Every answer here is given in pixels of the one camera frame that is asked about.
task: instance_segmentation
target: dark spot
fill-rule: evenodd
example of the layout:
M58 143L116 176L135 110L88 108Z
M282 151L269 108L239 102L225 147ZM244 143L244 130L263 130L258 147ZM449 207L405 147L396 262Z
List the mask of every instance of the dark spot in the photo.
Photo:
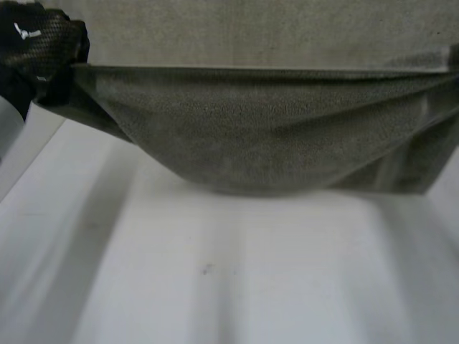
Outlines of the dark spot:
M214 269L213 264L206 264L204 269L202 270L202 274L205 276L206 274L211 274Z

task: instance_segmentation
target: textured fabric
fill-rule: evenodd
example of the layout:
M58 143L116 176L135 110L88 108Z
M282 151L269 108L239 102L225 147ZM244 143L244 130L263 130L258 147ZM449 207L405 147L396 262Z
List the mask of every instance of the textured fabric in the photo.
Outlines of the textured fabric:
M42 0L86 22L90 63L373 67L459 42L459 0Z
M459 139L446 2L49 0L101 65L50 110L218 190L424 192Z
M77 83L134 143L188 180L234 192L332 185L424 191L445 163L437 156L442 149L448 156L456 143L457 134L440 151L422 144L438 123L452 119L448 128L454 127L455 78L448 73L374 78L368 72L77 71ZM423 156L424 150L430 154ZM410 161L411 154L417 161ZM378 167L366 178L352 178L375 161ZM408 162L410 172L404 167Z

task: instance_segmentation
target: white table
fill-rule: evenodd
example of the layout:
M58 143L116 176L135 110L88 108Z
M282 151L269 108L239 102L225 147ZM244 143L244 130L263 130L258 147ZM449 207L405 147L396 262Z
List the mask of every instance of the white table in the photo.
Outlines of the white table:
M0 343L458 343L457 171L225 196L68 120L0 203Z

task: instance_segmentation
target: gloved hand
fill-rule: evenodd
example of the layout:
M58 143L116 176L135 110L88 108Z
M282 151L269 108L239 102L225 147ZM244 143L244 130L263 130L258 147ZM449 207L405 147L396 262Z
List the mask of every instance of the gloved hand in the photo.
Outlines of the gloved hand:
M18 73L35 100L65 102L70 65L86 62L89 46L85 24L63 11L0 1L0 66Z

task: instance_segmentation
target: black mesh fabric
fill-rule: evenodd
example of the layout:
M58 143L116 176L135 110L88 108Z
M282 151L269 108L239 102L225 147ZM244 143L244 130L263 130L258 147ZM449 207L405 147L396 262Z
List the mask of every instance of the black mesh fabric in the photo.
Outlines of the black mesh fabric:
M87 59L85 25L40 4L0 2L0 64L15 69L44 97L56 76Z

